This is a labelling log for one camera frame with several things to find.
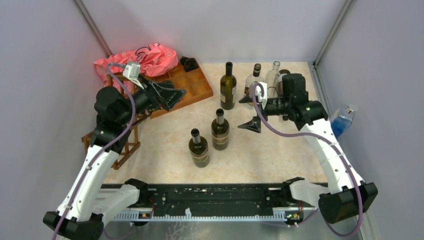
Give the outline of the green wine bottle silver neck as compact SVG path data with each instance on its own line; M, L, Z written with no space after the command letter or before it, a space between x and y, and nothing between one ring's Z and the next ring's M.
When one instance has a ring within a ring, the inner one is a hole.
M207 140L200 135L197 128L190 132L191 139L188 147L194 164L199 168L204 168L210 163L209 145Z

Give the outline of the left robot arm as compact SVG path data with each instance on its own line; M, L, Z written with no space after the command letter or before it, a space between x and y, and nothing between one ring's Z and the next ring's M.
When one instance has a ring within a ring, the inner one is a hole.
M168 83L141 79L141 88L123 96L115 87L103 87L96 95L97 124L92 132L85 160L66 198L43 223L55 236L70 240L97 240L105 226L121 211L149 203L148 185L127 180L116 192L97 201L101 186L113 163L119 158L131 134L135 117L149 109L171 110L186 90Z

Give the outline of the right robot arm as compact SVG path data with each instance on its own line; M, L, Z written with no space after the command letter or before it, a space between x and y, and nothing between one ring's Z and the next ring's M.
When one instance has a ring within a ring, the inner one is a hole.
M306 80L300 73L282 78L283 93L269 98L265 82L254 81L241 103L252 102L257 115L239 125L240 129L261 132L264 124L286 138L304 137L311 146L327 180L318 185L302 177L283 182L281 199L287 206L299 201L317 207L329 224L358 217L368 211L379 191L353 168L336 139L323 105L309 100Z

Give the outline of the green wine bottle silver foil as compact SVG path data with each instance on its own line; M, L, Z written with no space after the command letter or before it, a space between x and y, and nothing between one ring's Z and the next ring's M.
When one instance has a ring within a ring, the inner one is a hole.
M224 117L224 110L218 108L215 119L211 122L212 145L216 150L222 151L229 145L230 124Z

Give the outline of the green wine bottle black neck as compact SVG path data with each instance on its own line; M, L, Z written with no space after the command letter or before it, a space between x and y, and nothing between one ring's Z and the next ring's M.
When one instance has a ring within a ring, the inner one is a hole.
M237 79L233 75L233 63L225 64L225 74L220 79L220 105L224 110L231 110L236 101Z

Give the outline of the clear glass bottle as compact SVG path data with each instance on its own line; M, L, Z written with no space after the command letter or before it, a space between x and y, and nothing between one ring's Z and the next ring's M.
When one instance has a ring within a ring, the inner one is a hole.
M267 97L274 98L278 95L277 84L278 77L280 75L281 63L279 61L274 61L271 70L269 70L265 76L265 83L267 84Z

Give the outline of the clear liquor bottle brown label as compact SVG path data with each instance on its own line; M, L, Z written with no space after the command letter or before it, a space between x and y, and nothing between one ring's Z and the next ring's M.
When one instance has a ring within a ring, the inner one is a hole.
M250 93L250 86L253 82L264 82L264 78L260 76L262 65L260 63L256 63L253 68L253 73L249 75L245 80L245 88L244 93L245 96L248 97Z

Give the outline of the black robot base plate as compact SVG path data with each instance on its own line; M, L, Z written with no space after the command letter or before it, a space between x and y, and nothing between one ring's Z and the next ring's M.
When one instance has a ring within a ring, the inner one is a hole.
M281 183L150 184L131 207L153 208L155 217L270 217L277 208L304 210L289 200Z

